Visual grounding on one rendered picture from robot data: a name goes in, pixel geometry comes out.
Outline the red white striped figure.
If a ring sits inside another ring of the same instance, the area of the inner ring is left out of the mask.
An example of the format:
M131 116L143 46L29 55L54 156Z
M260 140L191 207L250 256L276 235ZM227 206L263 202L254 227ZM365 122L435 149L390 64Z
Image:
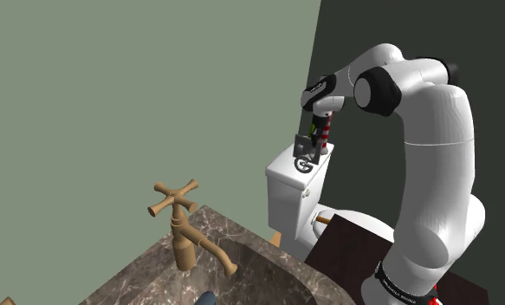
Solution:
M328 113L327 117L321 122L321 149L320 149L321 155L326 155L329 152L327 148L327 142L332 118L333 118L333 112Z

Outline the white toilet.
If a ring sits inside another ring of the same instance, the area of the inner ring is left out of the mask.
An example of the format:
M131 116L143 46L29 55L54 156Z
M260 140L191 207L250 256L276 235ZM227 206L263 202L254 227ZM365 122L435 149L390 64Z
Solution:
M392 243L393 228L375 217L359 211L337 210L321 203L321 193L334 145L327 144L328 153L311 172L295 168L294 147L288 146L267 167L269 227L281 234L280 248L305 261L326 229L317 217L345 218Z

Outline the dark brown robot stand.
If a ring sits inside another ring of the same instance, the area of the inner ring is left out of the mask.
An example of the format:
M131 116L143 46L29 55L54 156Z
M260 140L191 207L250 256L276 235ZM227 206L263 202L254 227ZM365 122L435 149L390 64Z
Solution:
M329 224L315 223L323 232L305 263L342 287L356 305L365 305L361 284L373 275L392 243L338 215ZM486 289L450 271L431 293L443 305L490 305Z

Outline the brown marble washbasin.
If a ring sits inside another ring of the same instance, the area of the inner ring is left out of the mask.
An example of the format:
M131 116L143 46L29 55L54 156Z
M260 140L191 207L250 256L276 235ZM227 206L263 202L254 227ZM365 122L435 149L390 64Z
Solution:
M191 270L178 270L166 234L80 305L194 305L206 291L216 305L356 305L327 276L208 206L189 222L227 253L235 274L204 249Z

